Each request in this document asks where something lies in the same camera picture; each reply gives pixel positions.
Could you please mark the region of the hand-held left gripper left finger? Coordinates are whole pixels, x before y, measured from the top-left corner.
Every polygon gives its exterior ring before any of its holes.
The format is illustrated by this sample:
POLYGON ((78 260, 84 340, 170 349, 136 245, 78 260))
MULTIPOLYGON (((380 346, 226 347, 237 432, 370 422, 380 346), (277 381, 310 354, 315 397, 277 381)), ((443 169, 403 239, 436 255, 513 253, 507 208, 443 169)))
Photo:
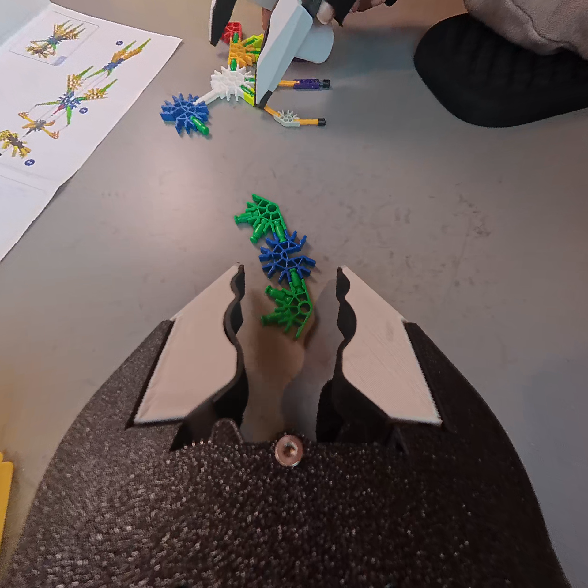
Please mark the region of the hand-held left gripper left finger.
POLYGON ((172 317, 134 425, 242 423, 248 383, 237 333, 244 296, 245 268, 236 263, 172 317))

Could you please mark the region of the multicoloured toy hand assembly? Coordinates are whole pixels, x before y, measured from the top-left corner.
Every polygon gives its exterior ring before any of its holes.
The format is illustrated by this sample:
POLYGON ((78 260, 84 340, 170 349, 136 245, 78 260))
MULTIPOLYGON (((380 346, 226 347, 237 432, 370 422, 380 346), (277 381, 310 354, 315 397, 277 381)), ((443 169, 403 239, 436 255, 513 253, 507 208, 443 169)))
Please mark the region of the multicoloured toy hand assembly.
MULTIPOLYGON (((209 107, 217 99, 235 101, 243 99, 254 107, 254 83, 256 81, 253 70, 247 66, 255 65, 261 53, 263 34, 252 35, 244 38, 241 23, 229 21, 224 27, 221 40, 229 45, 227 67, 221 66, 220 71, 215 70, 210 77, 211 90, 202 97, 193 96, 191 93, 184 97, 181 93, 172 96, 172 101, 166 100, 160 107, 160 117, 168 124, 173 124, 178 135, 183 131, 189 135, 192 131, 204 136, 209 135, 207 125, 209 119, 209 107)), ((278 88, 286 88, 297 91, 319 91, 330 88, 330 80, 318 78, 303 78, 287 80, 282 79, 278 88)), ((276 111, 266 105, 263 107, 277 123, 285 128, 298 128, 301 126, 326 126, 326 119, 301 119, 293 111, 276 111)))

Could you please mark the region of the person's right forearm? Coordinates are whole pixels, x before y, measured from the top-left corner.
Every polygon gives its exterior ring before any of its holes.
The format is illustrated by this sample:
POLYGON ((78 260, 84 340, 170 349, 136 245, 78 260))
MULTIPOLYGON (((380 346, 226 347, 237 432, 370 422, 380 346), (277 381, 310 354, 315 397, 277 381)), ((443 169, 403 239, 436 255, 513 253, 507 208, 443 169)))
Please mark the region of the person's right forearm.
POLYGON ((587 1, 464 1, 469 15, 540 55, 570 51, 587 60, 587 1))

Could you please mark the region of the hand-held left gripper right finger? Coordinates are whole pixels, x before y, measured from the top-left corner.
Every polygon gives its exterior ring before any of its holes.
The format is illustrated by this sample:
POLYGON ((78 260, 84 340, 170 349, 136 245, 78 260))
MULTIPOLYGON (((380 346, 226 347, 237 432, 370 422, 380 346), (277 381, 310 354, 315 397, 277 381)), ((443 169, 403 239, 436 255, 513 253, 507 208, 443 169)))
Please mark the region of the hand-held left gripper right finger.
POLYGON ((396 428, 439 429, 443 420, 408 322, 347 266, 337 269, 342 342, 316 417, 319 442, 390 442, 396 428))

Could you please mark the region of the green and blue toy assembly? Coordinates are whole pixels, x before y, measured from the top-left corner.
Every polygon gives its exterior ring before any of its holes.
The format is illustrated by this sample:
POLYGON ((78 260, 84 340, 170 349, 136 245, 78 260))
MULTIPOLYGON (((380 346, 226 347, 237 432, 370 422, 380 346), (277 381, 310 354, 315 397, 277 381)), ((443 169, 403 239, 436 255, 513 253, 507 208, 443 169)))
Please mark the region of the green and blue toy assembly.
POLYGON ((290 232, 279 205, 258 194, 252 194, 245 211, 235 215, 234 221, 252 228, 249 239, 253 244, 266 240, 266 246, 260 247, 259 261, 268 279, 277 277, 278 287, 268 285, 265 289, 275 308, 261 316, 262 326, 280 327, 283 333, 293 332, 294 338, 300 339, 313 313, 306 278, 316 265, 314 259, 302 254, 306 236, 298 238, 297 231, 290 232))

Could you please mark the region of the grey desk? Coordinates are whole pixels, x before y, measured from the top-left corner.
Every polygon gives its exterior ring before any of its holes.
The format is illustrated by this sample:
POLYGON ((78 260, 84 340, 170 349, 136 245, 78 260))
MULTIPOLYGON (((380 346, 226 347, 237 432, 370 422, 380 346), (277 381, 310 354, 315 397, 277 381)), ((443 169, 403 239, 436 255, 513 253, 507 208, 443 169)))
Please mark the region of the grey desk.
POLYGON ((1 451, 15 474, 4 571, 63 435, 93 393, 162 320, 235 263, 246 270, 238 332, 250 383, 248 440, 314 437, 334 371, 334 280, 348 266, 416 322, 483 396, 532 481, 570 583, 587 587, 587 111, 488 129, 456 119, 413 53, 460 1, 398 1, 350 15, 323 65, 323 92, 271 106, 325 117, 284 129, 220 100, 210 138, 159 116, 201 94, 224 63, 209 2, 59 1, 183 43, 1 262, 1 451), (278 287, 252 228, 252 194, 277 203, 316 261, 300 339, 262 326, 278 287))

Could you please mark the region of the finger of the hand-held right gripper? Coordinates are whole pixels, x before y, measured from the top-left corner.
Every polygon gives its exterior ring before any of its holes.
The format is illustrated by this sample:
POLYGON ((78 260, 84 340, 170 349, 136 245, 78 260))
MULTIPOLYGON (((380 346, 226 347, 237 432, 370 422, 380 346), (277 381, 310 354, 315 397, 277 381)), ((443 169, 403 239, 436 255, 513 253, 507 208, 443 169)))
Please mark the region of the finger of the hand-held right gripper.
POLYGON ((235 1, 211 1, 209 15, 209 42, 215 47, 231 20, 235 1))
POLYGON ((256 107, 265 108, 311 30, 317 11, 317 1, 278 1, 275 5, 256 64, 256 107))

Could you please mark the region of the yellow divided plastic bin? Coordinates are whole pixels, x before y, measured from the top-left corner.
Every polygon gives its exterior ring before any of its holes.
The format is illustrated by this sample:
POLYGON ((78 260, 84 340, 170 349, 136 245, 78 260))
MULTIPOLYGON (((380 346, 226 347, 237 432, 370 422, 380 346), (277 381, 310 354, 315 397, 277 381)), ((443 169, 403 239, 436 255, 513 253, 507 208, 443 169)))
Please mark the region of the yellow divided plastic bin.
POLYGON ((8 511, 9 497, 13 478, 13 463, 4 459, 4 453, 1 452, 1 503, 0 503, 0 538, 4 535, 6 514, 8 511))

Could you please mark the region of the white toy instruction sheet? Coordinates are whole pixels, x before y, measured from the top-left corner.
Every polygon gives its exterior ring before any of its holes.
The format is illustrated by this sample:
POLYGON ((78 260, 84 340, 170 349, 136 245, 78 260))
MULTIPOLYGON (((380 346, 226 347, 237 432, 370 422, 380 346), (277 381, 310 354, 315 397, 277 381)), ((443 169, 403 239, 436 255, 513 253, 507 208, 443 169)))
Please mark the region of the white toy instruction sheet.
POLYGON ((1 258, 181 41, 50 1, 1 1, 1 258))

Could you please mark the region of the person's right hand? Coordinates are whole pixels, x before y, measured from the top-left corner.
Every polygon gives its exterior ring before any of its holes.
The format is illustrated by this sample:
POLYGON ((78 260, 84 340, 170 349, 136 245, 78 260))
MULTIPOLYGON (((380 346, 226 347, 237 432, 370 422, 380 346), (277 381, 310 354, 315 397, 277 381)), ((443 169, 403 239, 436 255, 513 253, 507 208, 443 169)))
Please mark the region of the person's right hand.
POLYGON ((393 6, 396 1, 322 1, 316 18, 326 25, 331 21, 343 24, 345 18, 355 12, 365 12, 380 5, 393 6))

